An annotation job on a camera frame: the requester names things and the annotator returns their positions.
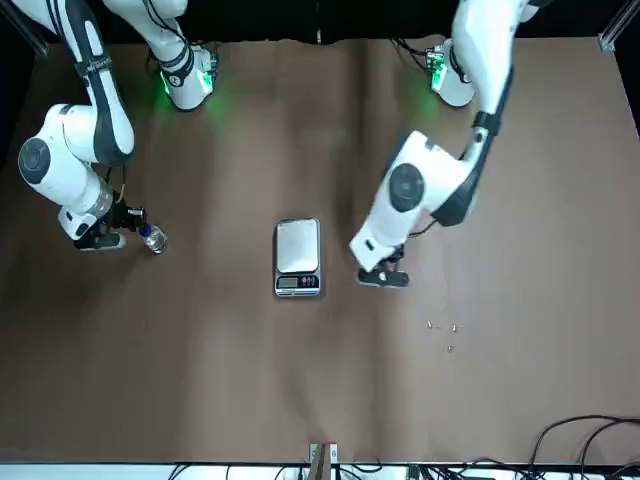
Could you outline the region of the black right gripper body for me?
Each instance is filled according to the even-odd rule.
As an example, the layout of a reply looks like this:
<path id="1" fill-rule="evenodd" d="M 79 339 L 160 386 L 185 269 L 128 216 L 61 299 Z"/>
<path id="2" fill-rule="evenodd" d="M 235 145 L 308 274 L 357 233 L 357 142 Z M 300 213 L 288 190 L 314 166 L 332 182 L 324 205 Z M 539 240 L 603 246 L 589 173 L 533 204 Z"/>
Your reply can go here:
<path id="1" fill-rule="evenodd" d="M 146 210 L 129 206 L 125 200 L 116 201 L 100 223 L 110 229 L 124 229 L 136 232 L 146 224 Z"/>

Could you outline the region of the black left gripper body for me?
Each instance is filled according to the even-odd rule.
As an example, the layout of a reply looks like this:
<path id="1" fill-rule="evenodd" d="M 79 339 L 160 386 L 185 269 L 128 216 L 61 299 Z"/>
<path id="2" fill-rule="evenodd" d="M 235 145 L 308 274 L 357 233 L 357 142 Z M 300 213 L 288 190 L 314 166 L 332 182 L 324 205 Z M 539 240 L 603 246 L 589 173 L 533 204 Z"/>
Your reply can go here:
<path id="1" fill-rule="evenodd" d="M 401 260 L 404 258 L 404 244 L 397 246 L 394 251 L 381 261 L 381 265 L 388 272 L 396 272 L 399 270 Z"/>

